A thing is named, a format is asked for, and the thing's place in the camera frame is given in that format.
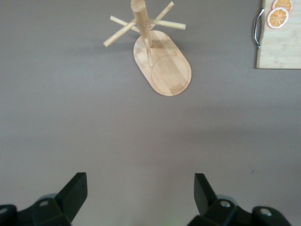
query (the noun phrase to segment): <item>wood grain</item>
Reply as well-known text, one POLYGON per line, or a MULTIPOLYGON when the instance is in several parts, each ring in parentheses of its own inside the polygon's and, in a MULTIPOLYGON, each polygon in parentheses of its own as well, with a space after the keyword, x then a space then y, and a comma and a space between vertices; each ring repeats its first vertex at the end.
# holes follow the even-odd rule
POLYGON ((144 44, 145 44, 145 47, 146 47, 146 53, 147 53, 147 58, 149 60, 149 65, 150 67, 153 67, 153 64, 152 64, 152 59, 151 59, 151 47, 149 45, 149 41, 147 39, 144 39, 144 44))
POLYGON ((279 29, 267 25, 273 0, 263 0, 261 49, 257 53, 257 68, 301 69, 301 0, 293 0, 293 10, 287 23, 279 29))
POLYGON ((182 93, 191 81, 191 67, 175 43, 163 32, 151 31, 152 39, 150 68, 142 36, 134 46, 134 57, 152 88, 164 96, 182 93))

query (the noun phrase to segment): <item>wooden peg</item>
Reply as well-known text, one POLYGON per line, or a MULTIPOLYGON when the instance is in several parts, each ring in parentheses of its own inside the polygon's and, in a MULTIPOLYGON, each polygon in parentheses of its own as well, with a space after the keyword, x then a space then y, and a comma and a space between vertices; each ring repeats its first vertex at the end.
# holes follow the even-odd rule
POLYGON ((143 39, 148 39, 151 47, 150 25, 147 21, 146 5, 144 0, 131 0, 131 9, 137 21, 140 34, 143 39))
MULTIPOLYGON (((168 6, 165 7, 165 9, 156 17, 157 20, 162 19, 166 13, 169 12, 169 10, 174 6, 174 3, 171 1, 168 6)), ((153 29, 155 24, 150 25, 150 30, 153 29)))
POLYGON ((186 28, 186 24, 169 22, 169 21, 165 21, 165 20, 157 20, 157 19, 148 18, 147 21, 150 24, 161 25, 161 26, 164 26, 164 27, 171 27, 171 28, 176 28, 176 29, 180 29, 180 30, 185 30, 185 28, 186 28))
POLYGON ((105 47, 108 47, 111 45, 114 41, 116 41, 118 38, 120 38, 123 34, 125 34, 128 30, 130 30, 132 27, 136 25, 136 20, 133 19, 130 23, 128 23, 126 26, 121 28, 119 31, 117 31, 115 34, 113 34, 107 41, 105 41, 103 44, 105 47))
MULTIPOLYGON (((110 20, 111 20, 111 21, 114 21, 114 22, 116 22, 116 23, 118 23, 118 24, 121 24, 121 25, 123 25, 123 26, 126 26, 126 25, 127 25, 127 22, 125 22, 125 21, 123 21, 123 20, 121 20, 121 19, 118 19, 117 17, 114 17, 114 16, 111 16, 111 17, 110 17, 110 20)), ((138 27, 136 27, 136 26, 132 27, 131 29, 132 29, 133 31, 135 31, 135 32, 140 33, 138 27)))

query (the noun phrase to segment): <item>wooden mug tree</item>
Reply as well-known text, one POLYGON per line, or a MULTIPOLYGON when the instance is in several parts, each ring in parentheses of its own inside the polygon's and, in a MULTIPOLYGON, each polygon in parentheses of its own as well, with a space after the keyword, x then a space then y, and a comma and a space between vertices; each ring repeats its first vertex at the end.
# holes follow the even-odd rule
POLYGON ((185 24, 161 20, 173 5, 170 2, 156 19, 150 19, 145 1, 131 0, 135 18, 127 23, 111 16, 112 21, 124 27, 103 43, 108 47, 130 29, 140 33, 141 36, 134 45, 135 60, 153 89, 164 96, 182 93, 191 80, 191 67, 175 43, 165 33, 152 31, 155 25, 185 30, 185 24))

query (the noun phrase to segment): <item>wooden pole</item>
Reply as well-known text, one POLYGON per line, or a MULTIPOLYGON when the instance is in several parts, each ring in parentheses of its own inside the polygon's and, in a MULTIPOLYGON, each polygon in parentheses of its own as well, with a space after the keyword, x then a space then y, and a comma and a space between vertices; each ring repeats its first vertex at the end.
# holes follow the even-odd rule
POLYGON ((132 20, 130 23, 128 23, 126 26, 121 28, 119 31, 117 31, 115 34, 113 34, 107 41, 105 41, 103 44, 105 47, 108 47, 111 45, 114 41, 116 41, 118 38, 120 38, 123 34, 125 34, 128 30, 130 30, 132 27, 136 25, 136 20, 132 20))
POLYGON ((148 39, 151 47, 150 25, 147 21, 146 5, 144 0, 131 0, 131 9, 137 21, 140 34, 143 39, 148 39))
MULTIPOLYGON (((156 20, 161 20, 161 19, 166 15, 166 13, 168 13, 168 11, 169 11, 173 6, 174 6, 174 3, 171 1, 171 2, 168 4, 168 6, 166 6, 165 9, 164 9, 164 10, 156 17, 156 20)), ((116 17, 114 17, 114 16, 111 16, 111 17, 110 17, 110 20, 111 20, 111 21, 114 21, 114 22, 116 22, 116 23, 118 23, 118 24, 121 24, 121 25, 123 25, 123 26, 127 25, 127 22, 125 22, 125 21, 123 21, 123 20, 120 20, 120 19, 118 19, 118 18, 116 18, 116 17)), ((153 29, 154 26, 155 26, 155 24, 150 24, 150 30, 153 29)), ((136 32, 138 32, 138 33, 140 33, 139 29, 138 29, 137 27, 135 27, 135 26, 132 27, 131 29, 134 30, 134 31, 136 31, 136 32)))

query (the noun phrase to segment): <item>metal handle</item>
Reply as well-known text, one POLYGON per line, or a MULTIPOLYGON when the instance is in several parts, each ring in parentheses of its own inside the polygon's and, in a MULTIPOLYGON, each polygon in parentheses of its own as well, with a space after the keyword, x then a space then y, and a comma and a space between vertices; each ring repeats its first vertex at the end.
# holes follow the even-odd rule
POLYGON ((263 12, 264 12, 264 8, 261 9, 259 15, 254 20, 253 39, 256 42, 257 49, 261 48, 261 45, 260 45, 259 41, 257 40, 257 21, 260 19, 260 17, 262 16, 263 12))

